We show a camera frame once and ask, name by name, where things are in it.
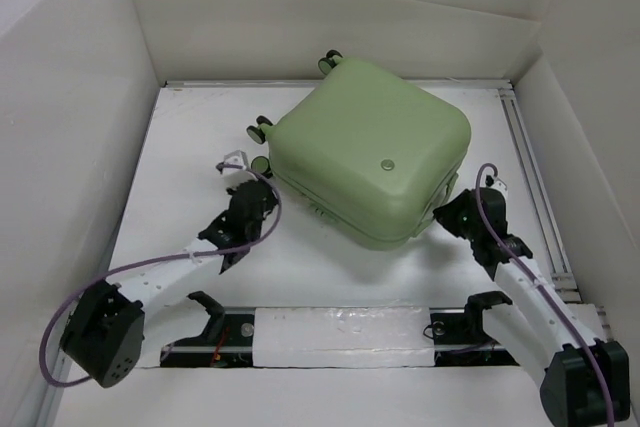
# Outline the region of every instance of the suitcase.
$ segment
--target suitcase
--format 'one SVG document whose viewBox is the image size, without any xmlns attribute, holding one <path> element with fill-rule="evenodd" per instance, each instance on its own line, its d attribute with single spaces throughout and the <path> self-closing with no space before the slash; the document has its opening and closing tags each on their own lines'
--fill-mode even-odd
<svg viewBox="0 0 640 427">
<path fill-rule="evenodd" d="M 456 107 L 363 60 L 330 51 L 326 78 L 276 125 L 260 170 L 309 198 L 353 240 L 389 250 L 418 235 L 446 203 L 471 141 Z"/>
</svg>

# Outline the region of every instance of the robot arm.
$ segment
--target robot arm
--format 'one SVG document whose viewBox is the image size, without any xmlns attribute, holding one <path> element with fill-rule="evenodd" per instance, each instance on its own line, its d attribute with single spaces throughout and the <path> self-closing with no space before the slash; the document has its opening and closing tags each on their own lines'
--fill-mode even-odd
<svg viewBox="0 0 640 427">
<path fill-rule="evenodd" d="M 249 253 L 277 205 L 271 187 L 259 180 L 228 192 L 229 208 L 187 246 L 188 255 L 167 256 L 166 262 L 120 283 L 102 280 L 80 298 L 60 347 L 102 387 L 119 383 L 142 355 L 159 352 L 177 338 L 211 342 L 222 334 L 224 308 L 200 291 L 214 275 L 216 261 L 197 253 L 216 247 L 228 252 L 219 272 L 224 273 Z M 202 317 L 199 332 L 193 331 L 194 316 Z"/>
<path fill-rule="evenodd" d="M 600 340 L 574 316 L 526 244 L 507 232 L 506 186 L 492 177 L 487 185 L 479 192 L 485 219 L 475 190 L 465 190 L 434 211 L 447 231 L 470 241 L 475 260 L 502 289 L 469 297 L 461 328 L 474 343 L 495 339 L 504 346 L 538 386 L 542 406 L 556 427 L 607 422 L 607 401 L 585 352 L 589 349 L 606 382 L 615 420 L 628 419 L 627 353 L 618 342 Z M 485 222 L 511 252 L 498 244 Z"/>
</svg>

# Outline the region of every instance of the suitcase handle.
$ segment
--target suitcase handle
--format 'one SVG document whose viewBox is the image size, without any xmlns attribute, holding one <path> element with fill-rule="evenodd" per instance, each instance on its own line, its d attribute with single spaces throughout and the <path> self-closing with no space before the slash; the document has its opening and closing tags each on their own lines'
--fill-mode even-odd
<svg viewBox="0 0 640 427">
<path fill-rule="evenodd" d="M 417 237 L 424 229 L 426 229 L 429 225 L 431 225 L 431 222 L 433 222 L 434 209 L 437 209 L 438 207 L 449 202 L 449 198 L 451 197 L 451 193 L 453 192 L 453 188 L 455 187 L 457 180 L 458 180 L 458 173 L 456 172 L 451 176 L 451 178 L 449 179 L 449 182 L 447 182 L 445 185 L 443 185 L 440 189 L 436 191 L 436 193 L 433 196 L 433 201 L 429 204 L 429 207 L 427 208 L 427 211 L 425 212 L 424 217 L 418 224 L 418 227 L 416 227 L 416 230 L 413 232 L 412 237 Z M 436 205 L 436 201 L 438 200 L 438 197 L 442 193 L 443 189 L 446 189 L 444 193 L 444 197 L 440 202 L 438 202 L 438 205 Z"/>
</svg>

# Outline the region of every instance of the round button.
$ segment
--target round button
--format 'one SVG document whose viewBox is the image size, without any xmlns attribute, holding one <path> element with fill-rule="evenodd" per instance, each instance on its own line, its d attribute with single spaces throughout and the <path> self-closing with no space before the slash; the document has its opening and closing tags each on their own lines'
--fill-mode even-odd
<svg viewBox="0 0 640 427">
<path fill-rule="evenodd" d="M 384 159 L 382 162 L 380 162 L 380 167 L 382 167 L 383 170 L 393 170 L 395 166 L 396 164 L 391 159 Z"/>
<path fill-rule="evenodd" d="M 253 324 L 242 324 L 240 327 L 240 333 L 243 337 L 251 337 L 253 335 L 254 327 Z"/>
</svg>

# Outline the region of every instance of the suitcase wheel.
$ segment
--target suitcase wheel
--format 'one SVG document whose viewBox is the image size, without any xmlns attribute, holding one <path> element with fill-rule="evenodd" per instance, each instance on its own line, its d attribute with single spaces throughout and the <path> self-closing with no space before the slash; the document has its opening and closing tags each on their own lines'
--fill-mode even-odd
<svg viewBox="0 0 640 427">
<path fill-rule="evenodd" d="M 327 55 L 325 57 L 321 58 L 318 61 L 318 68 L 324 75 L 329 75 L 329 72 L 331 72 L 331 70 L 333 70 L 333 68 L 338 65 L 334 57 L 339 57 L 340 59 L 342 59 L 342 54 L 337 50 L 330 50 L 329 52 L 327 52 Z"/>
<path fill-rule="evenodd" d="M 333 59 L 328 59 L 327 57 L 323 57 L 318 61 L 318 68 L 324 75 L 329 75 L 329 72 L 331 72 L 335 66 L 335 61 Z"/>
<path fill-rule="evenodd" d="M 267 124 L 270 127 L 273 126 L 273 122 L 267 119 L 264 115 L 261 115 L 256 119 L 256 124 L 258 124 L 258 126 L 260 126 L 260 124 Z"/>
<path fill-rule="evenodd" d="M 262 130 L 260 130 L 255 125 L 250 125 L 249 127 L 247 127 L 247 134 L 249 134 L 251 140 L 253 140 L 256 144 L 262 145 L 267 141 L 267 136 L 264 135 L 264 132 L 262 132 Z"/>
<path fill-rule="evenodd" d="M 342 54 L 340 52 L 338 52 L 337 50 L 331 49 L 329 52 L 327 52 L 325 57 L 327 59 L 331 59 L 332 57 L 340 57 L 340 58 L 342 58 Z"/>
<path fill-rule="evenodd" d="M 271 162 L 264 155 L 259 155 L 251 161 L 251 170 L 255 170 L 259 174 L 264 175 L 267 179 L 273 177 L 271 172 Z"/>
</svg>

